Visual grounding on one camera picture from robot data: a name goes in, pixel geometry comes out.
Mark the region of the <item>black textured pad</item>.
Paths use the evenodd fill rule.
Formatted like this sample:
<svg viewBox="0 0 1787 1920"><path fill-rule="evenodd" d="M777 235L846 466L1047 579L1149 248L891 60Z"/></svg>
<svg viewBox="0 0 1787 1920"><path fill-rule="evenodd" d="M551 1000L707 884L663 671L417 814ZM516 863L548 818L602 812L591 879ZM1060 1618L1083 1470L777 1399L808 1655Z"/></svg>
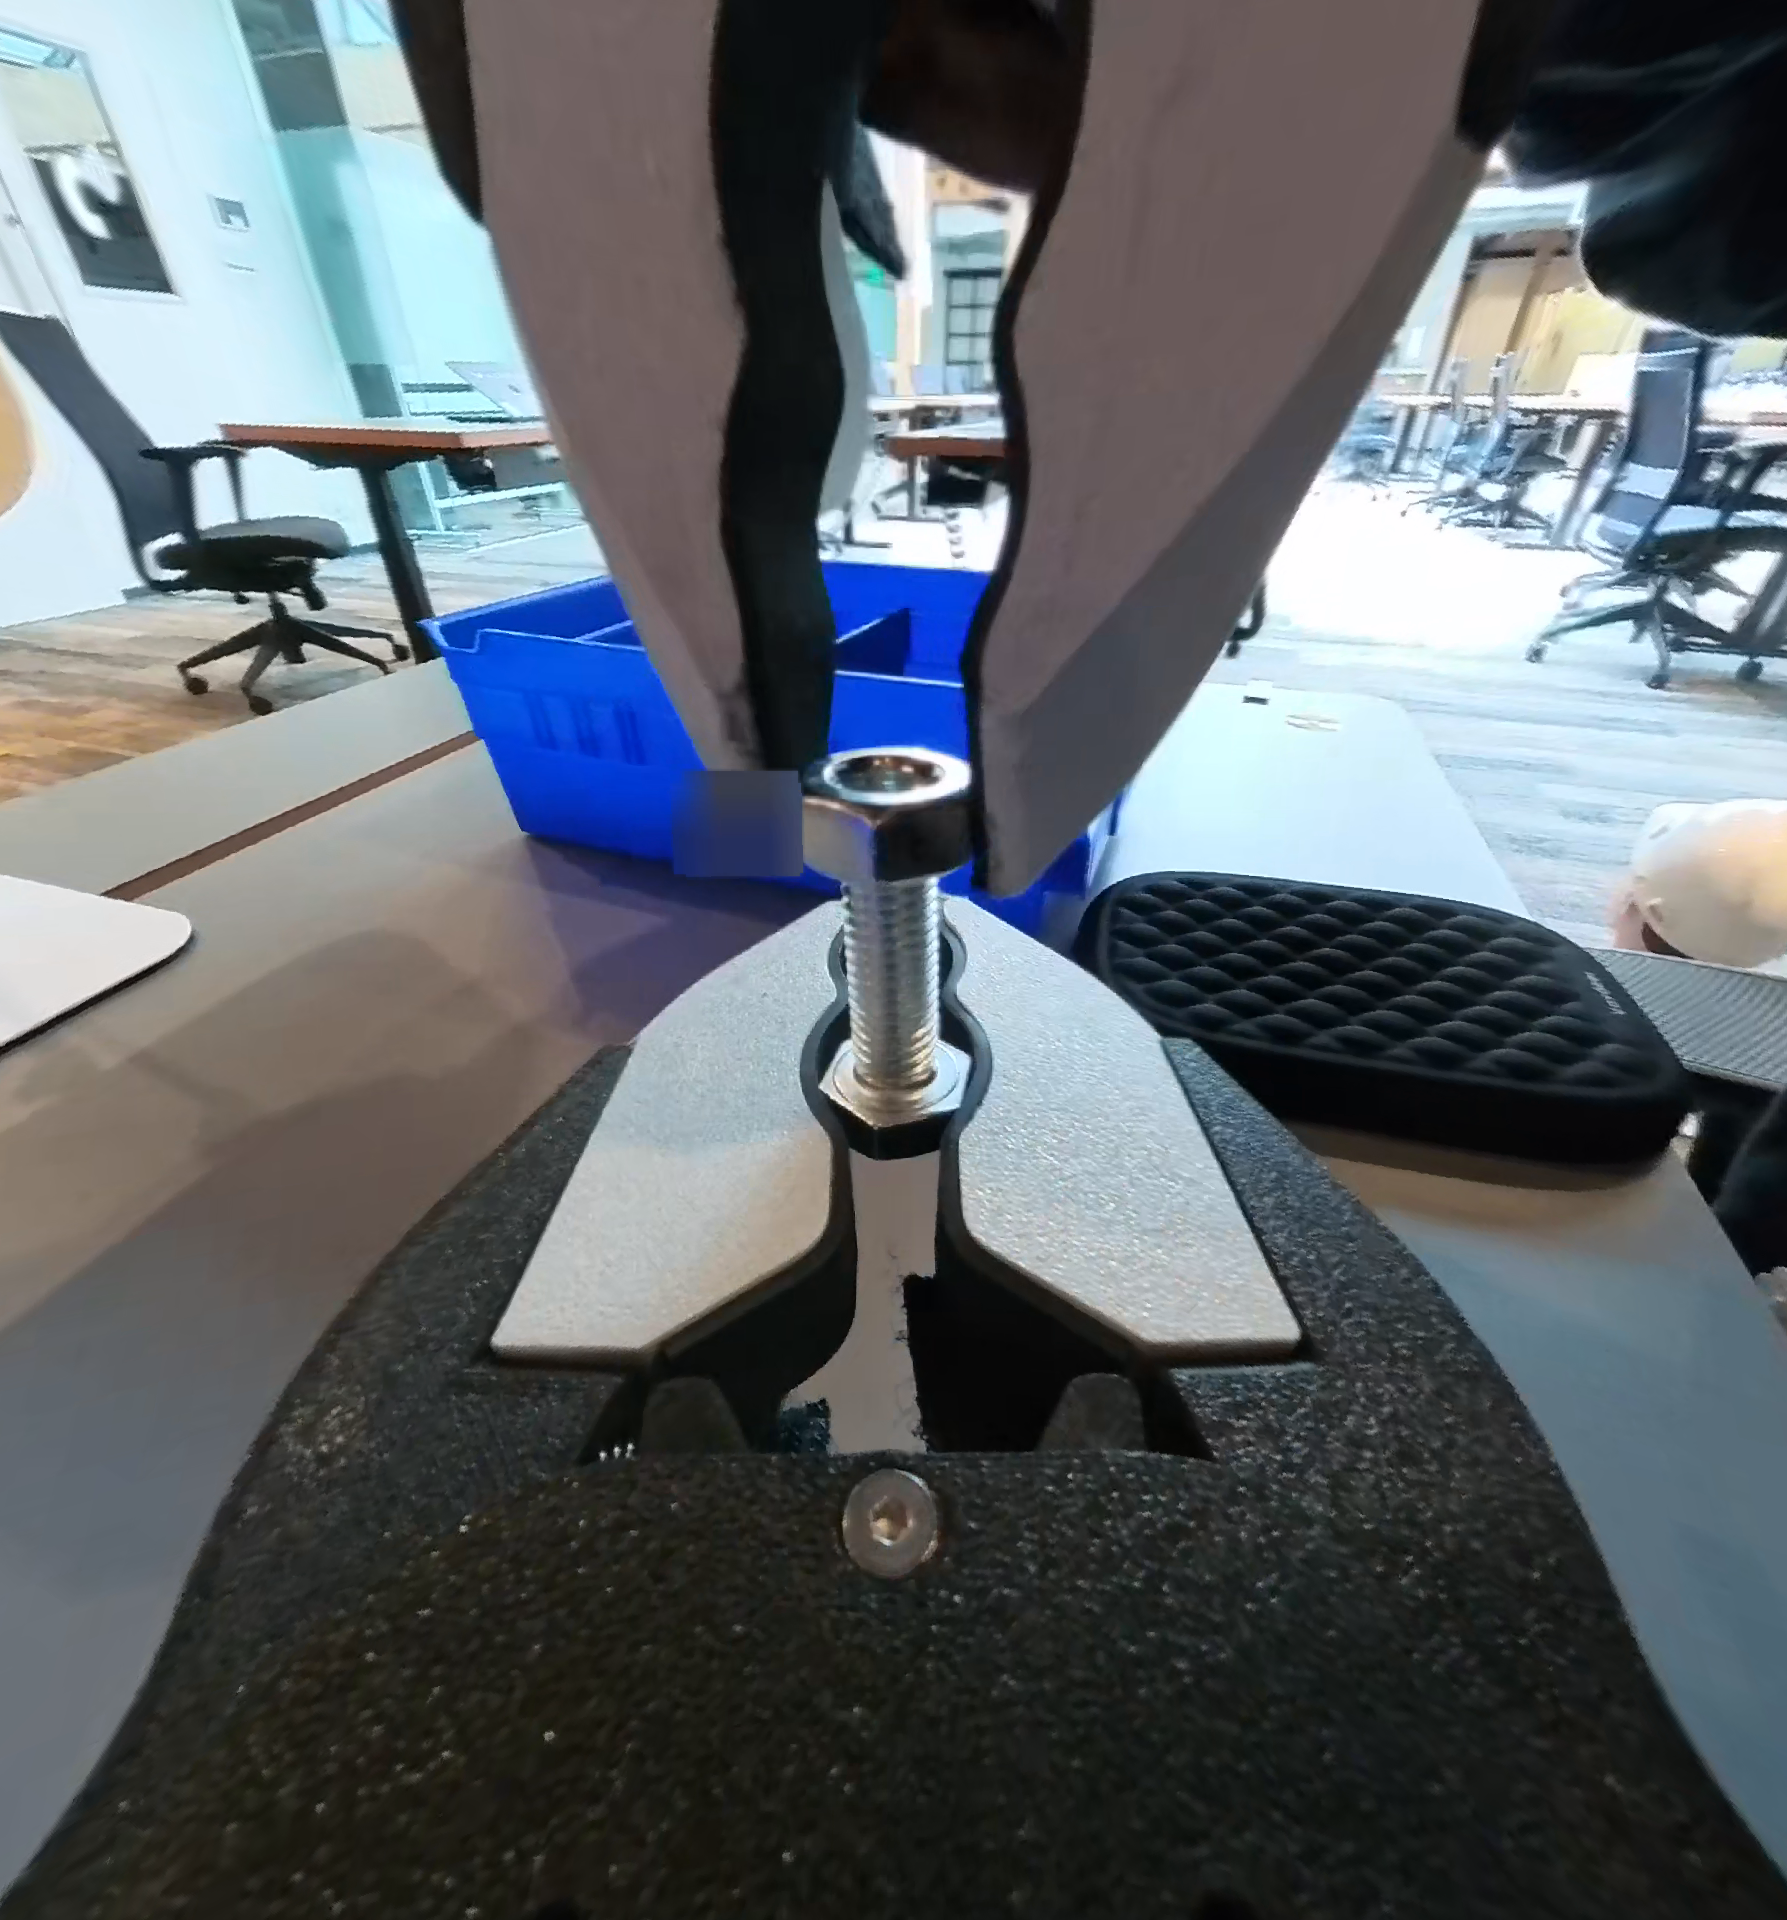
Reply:
<svg viewBox="0 0 1787 1920"><path fill-rule="evenodd" d="M1073 955L1281 1122L1564 1166L1642 1165L1694 1082L1584 947L1496 908L1159 873L1090 901Z"/></svg>

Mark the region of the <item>dark phone icon window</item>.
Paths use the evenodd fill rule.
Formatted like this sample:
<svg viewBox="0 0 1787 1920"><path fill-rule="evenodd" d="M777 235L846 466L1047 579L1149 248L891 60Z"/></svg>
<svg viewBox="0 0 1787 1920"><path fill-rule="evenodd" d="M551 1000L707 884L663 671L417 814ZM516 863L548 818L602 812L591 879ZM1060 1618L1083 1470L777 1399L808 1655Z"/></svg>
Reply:
<svg viewBox="0 0 1787 1920"><path fill-rule="evenodd" d="M91 55L0 20L0 105L80 285L172 301L176 279Z"/></svg>

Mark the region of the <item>blue divided plastic bin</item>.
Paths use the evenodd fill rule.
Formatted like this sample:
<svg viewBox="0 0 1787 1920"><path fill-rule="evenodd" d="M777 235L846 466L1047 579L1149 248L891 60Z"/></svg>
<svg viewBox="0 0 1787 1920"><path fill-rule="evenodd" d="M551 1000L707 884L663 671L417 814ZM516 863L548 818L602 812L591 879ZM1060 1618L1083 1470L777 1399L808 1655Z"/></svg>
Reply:
<svg viewBox="0 0 1787 1920"><path fill-rule="evenodd" d="M971 760L959 656L985 568L826 562L826 662L784 698L786 742L928 748ZM912 611L903 678L837 676L836 638ZM672 863L672 810L702 760L617 587L591 579L429 622L518 828L551 843Z"/></svg>

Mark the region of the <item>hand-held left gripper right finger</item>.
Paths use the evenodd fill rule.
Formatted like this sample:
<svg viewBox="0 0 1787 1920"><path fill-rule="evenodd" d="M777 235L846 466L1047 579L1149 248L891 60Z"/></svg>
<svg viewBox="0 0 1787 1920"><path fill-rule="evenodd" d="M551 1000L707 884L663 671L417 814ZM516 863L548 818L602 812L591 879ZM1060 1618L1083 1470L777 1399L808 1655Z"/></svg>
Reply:
<svg viewBox="0 0 1787 1920"><path fill-rule="evenodd" d="M975 903L946 914L985 1081L952 1143L942 1226L1134 1360L1290 1358L1297 1316L1159 1033Z"/></svg>

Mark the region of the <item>steel hex bolt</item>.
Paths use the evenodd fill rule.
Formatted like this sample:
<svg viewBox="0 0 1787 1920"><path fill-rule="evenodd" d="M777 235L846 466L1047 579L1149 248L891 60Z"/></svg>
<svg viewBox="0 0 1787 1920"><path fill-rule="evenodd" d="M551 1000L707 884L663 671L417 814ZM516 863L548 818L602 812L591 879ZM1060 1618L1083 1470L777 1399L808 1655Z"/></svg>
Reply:
<svg viewBox="0 0 1787 1920"><path fill-rule="evenodd" d="M940 1044L946 879L836 881L849 1029L823 1087L882 1136L952 1114L965 1082L961 1055Z"/></svg>

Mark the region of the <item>white desk stand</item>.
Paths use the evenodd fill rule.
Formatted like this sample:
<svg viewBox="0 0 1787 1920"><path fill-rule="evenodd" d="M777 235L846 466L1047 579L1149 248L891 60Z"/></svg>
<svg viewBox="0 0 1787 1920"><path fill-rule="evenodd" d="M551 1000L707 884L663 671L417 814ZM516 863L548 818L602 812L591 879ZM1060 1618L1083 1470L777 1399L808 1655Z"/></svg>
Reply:
<svg viewBox="0 0 1787 1920"><path fill-rule="evenodd" d="M168 908L0 875L0 1053L180 958Z"/></svg>

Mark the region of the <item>wooden desk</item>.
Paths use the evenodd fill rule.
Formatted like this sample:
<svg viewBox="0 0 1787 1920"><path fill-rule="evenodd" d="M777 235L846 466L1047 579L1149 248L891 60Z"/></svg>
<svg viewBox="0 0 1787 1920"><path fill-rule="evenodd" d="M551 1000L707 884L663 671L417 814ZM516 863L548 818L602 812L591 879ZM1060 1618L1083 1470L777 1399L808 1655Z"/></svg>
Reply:
<svg viewBox="0 0 1787 1920"><path fill-rule="evenodd" d="M390 476L429 464L488 464L494 455L539 453L557 456L548 427L521 423L415 423L367 419L342 423L224 421L217 436L245 451L284 453L307 467L353 472L364 492L386 582L399 615L410 659L430 662L437 652L427 631L434 610L425 573L402 516Z"/></svg>
<svg viewBox="0 0 1787 1920"><path fill-rule="evenodd" d="M1009 472L1002 419L971 419L890 434L885 455L901 469L898 501L908 521L982 511Z"/></svg>

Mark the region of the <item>black office chair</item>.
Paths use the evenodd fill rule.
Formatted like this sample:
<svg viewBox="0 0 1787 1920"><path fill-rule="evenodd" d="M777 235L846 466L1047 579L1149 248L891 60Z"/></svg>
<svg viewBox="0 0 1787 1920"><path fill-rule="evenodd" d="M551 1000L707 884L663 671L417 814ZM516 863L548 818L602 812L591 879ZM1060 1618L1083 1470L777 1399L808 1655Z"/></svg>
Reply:
<svg viewBox="0 0 1787 1920"><path fill-rule="evenodd" d="M350 553L346 530L329 518L250 516L240 446L152 442L56 318L0 308L0 343L101 469L151 595L266 600L266 620L177 664L192 698L208 694L206 666L237 656L250 659L238 691L247 710L262 717L274 713L262 686L267 668L300 666L310 648L381 676L412 659L403 641L324 620L327 596L317 568Z"/></svg>
<svg viewBox="0 0 1787 1920"><path fill-rule="evenodd" d="M1652 645L1652 689L1670 686L1679 656L1735 659L1741 683L1787 659L1787 442L1705 442L1711 356L1694 334L1650 334L1625 436L1582 529L1599 568L1563 589L1529 662L1607 626Z"/></svg>

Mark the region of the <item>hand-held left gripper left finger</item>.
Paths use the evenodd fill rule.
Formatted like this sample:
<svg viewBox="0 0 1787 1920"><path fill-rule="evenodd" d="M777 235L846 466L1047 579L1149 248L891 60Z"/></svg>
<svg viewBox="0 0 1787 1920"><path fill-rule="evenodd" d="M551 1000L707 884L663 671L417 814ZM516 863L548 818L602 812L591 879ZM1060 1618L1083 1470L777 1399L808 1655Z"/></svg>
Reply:
<svg viewBox="0 0 1787 1920"><path fill-rule="evenodd" d="M676 1355L849 1237L844 1146L805 1082L837 933L820 906L647 1022L496 1323L498 1358Z"/></svg>

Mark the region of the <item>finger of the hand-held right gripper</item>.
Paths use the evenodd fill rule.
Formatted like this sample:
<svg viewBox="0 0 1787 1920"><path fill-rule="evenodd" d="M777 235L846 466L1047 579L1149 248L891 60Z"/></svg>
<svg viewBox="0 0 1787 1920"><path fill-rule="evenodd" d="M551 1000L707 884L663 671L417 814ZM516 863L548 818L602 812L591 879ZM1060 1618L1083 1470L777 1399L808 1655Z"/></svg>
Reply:
<svg viewBox="0 0 1787 1920"><path fill-rule="evenodd" d="M484 230L641 643L713 769L799 774L820 523L866 442L841 179L876 4L467 2Z"/></svg>
<svg viewBox="0 0 1787 1920"><path fill-rule="evenodd" d="M968 654L982 884L1125 789L1242 613L1483 152L1483 4L1087 4L1006 330L1014 478Z"/></svg>

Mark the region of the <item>person's right forearm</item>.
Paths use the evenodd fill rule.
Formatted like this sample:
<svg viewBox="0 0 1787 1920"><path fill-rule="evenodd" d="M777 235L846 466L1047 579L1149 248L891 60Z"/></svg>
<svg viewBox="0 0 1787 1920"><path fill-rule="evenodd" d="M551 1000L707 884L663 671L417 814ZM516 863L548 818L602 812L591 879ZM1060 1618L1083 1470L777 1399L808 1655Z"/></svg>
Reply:
<svg viewBox="0 0 1787 1920"><path fill-rule="evenodd" d="M1591 287L1713 340L1787 340L1787 2L1558 4L1506 131L1586 190Z"/></svg>

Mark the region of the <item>white cap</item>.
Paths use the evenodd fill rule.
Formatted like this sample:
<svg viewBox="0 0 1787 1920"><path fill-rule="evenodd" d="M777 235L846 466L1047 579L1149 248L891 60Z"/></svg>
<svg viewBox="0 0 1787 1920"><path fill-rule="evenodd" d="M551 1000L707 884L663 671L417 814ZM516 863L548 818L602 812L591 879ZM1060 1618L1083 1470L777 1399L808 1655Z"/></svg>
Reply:
<svg viewBox="0 0 1787 1920"><path fill-rule="evenodd" d="M1616 883L1613 947L1735 970L1787 955L1787 800L1666 803Z"/></svg>

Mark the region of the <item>steel hex nut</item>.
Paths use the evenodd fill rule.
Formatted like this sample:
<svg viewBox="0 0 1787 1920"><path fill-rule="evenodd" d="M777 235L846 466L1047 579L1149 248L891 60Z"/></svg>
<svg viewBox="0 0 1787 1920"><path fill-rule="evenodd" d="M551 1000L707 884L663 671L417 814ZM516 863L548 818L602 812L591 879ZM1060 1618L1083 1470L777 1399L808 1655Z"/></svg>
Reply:
<svg viewBox="0 0 1787 1920"><path fill-rule="evenodd" d="M971 768L928 748L828 755L803 774L805 865L841 884L938 879L975 855Z"/></svg>

